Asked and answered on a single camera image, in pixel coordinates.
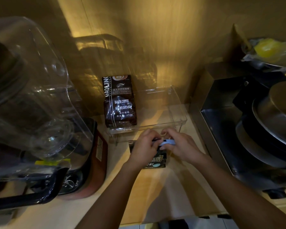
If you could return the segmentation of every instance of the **yellow sticker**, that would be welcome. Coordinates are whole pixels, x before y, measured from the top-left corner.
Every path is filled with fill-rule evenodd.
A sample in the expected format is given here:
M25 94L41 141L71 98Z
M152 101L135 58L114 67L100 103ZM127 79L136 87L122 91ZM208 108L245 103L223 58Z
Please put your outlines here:
M71 163L70 158L63 159L63 161L67 161ZM49 166L57 166L61 161L35 161L35 165L49 165Z

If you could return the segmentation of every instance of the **hand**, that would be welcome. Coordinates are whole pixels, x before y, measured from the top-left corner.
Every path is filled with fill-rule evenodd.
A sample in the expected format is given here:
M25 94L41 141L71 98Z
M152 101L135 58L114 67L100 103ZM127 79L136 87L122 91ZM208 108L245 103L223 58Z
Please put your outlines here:
M152 161L153 157L157 153L158 146L162 142L163 140L161 139L161 135L155 130L148 128L141 133L135 142L129 160L127 161L128 164L135 169L143 169L149 162Z
M191 164L199 162L204 154L198 149L193 138L185 133L177 132L173 128L165 128L161 134L165 134L164 138L173 138L176 145L164 144L160 150L171 150L173 154L177 155L181 160Z

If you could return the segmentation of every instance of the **forearm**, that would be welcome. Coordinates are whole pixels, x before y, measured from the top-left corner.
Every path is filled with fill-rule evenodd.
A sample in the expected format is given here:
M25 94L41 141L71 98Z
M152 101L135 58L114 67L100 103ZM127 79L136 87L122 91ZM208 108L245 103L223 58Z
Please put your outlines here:
M118 228L140 170L125 163L117 176L96 200L76 229Z
M286 228L286 215L202 155L193 165L205 177L240 229Z

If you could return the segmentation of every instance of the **wooden countertop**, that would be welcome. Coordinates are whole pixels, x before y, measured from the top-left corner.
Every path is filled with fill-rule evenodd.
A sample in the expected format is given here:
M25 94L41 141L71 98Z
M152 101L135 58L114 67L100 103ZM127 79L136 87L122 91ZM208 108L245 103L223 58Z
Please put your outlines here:
M95 117L99 131L109 141L107 177L103 186L92 196L66 201L59 198L44 205L35 205L19 210L7 227L26 228L64 228L74 229L99 195L116 176L122 164L129 157L128 140L135 136L125 134L115 146L112 139L104 133L104 117ZM181 132L191 135L200 150L202 141L187 115L187 123ZM286 210L286 199L271 200ZM180 161L173 154L168 156L167 167L163 169L142 170L136 179L121 224L159 222L164 219L183 218L189 215L204 216L226 213L225 208L212 191L203 176L190 164Z

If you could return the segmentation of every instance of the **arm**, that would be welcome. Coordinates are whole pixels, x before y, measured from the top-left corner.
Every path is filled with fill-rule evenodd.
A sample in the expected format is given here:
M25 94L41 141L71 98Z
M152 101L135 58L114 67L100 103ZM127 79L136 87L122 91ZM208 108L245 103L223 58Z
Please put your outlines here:
M189 135L171 128L164 129L162 133L172 136L176 145L165 144L160 149L171 150L182 160L194 165L240 229L286 228L286 214L201 153Z
M148 164L157 152L163 140L152 143L152 139L161 138L156 131L147 129L139 136L132 153L93 206L77 225L76 229L112 229L118 228L127 201L139 172Z

